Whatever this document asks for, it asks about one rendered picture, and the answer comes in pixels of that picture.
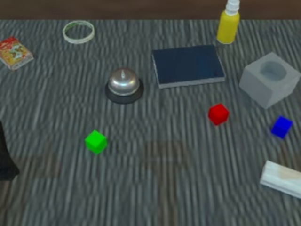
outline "gray cube with circular hole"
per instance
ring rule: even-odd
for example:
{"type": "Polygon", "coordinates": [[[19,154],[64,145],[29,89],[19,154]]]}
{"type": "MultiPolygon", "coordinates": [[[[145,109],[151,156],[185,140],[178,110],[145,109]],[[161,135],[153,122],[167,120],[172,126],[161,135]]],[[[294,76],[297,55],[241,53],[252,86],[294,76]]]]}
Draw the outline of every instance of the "gray cube with circular hole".
{"type": "Polygon", "coordinates": [[[290,95],[301,73],[271,52],[245,67],[239,87],[268,109],[290,95]]]}

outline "red cube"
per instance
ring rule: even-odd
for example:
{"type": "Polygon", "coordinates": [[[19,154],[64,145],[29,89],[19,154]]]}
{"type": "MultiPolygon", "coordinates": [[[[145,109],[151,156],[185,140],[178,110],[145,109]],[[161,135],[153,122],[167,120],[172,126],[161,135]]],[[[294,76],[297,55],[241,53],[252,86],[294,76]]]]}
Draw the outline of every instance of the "red cube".
{"type": "Polygon", "coordinates": [[[212,106],[209,109],[208,117],[217,126],[224,123],[229,117],[229,111],[222,103],[212,106]]]}

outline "yellow bottle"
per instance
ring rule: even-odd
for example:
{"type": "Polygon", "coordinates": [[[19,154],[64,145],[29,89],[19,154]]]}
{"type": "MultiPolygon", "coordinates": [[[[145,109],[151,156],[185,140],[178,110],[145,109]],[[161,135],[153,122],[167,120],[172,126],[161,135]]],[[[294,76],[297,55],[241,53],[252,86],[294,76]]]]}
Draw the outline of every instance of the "yellow bottle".
{"type": "Polygon", "coordinates": [[[226,9],[222,12],[217,31],[217,40],[222,44],[231,44],[235,40],[239,15],[239,0],[228,0],[226,9]]]}

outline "bracelet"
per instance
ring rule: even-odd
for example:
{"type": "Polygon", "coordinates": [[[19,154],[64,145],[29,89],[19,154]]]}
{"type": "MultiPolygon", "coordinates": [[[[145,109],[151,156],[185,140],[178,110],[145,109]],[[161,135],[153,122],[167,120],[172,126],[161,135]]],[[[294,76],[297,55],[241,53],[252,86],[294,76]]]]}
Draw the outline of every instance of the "bracelet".
{"type": "Polygon", "coordinates": [[[63,28],[63,37],[64,39],[71,43],[71,44],[83,44],[83,43],[86,43],[88,41],[90,41],[91,39],[94,38],[94,35],[95,35],[95,29],[94,29],[94,26],[88,22],[88,21],[83,21],[83,20],[76,20],[76,21],[72,21],[70,23],[68,23],[64,28],[63,28]],[[87,26],[89,28],[92,29],[91,33],[85,37],[85,38],[82,38],[82,39],[72,39],[70,37],[67,36],[67,31],[72,28],[72,27],[75,27],[75,26],[87,26]]]}

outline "white object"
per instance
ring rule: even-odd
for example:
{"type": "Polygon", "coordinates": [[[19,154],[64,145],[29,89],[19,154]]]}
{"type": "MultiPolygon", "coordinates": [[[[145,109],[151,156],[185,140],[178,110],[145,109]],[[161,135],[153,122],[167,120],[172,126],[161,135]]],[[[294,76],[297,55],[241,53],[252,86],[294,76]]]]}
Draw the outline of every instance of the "white object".
{"type": "Polygon", "coordinates": [[[268,109],[290,95],[300,77],[300,72],[271,52],[245,67],[239,86],[268,109]]]}
{"type": "Polygon", "coordinates": [[[228,0],[226,4],[226,10],[225,13],[229,16],[236,15],[239,10],[239,0],[228,0]]]}
{"type": "Polygon", "coordinates": [[[263,167],[260,184],[301,198],[301,173],[271,161],[263,167]]]}
{"type": "Polygon", "coordinates": [[[91,39],[93,39],[94,36],[95,36],[95,28],[94,28],[94,26],[90,22],[84,21],[84,20],[72,21],[72,22],[66,24],[66,26],[63,29],[63,37],[64,37],[64,39],[67,42],[71,43],[71,44],[83,44],[83,43],[86,43],[86,42],[90,41],[91,39]],[[67,31],[70,28],[72,28],[74,26],[87,26],[87,27],[91,28],[91,33],[87,37],[82,38],[82,39],[72,39],[72,38],[68,37],[66,33],[67,33],[67,31]]]}

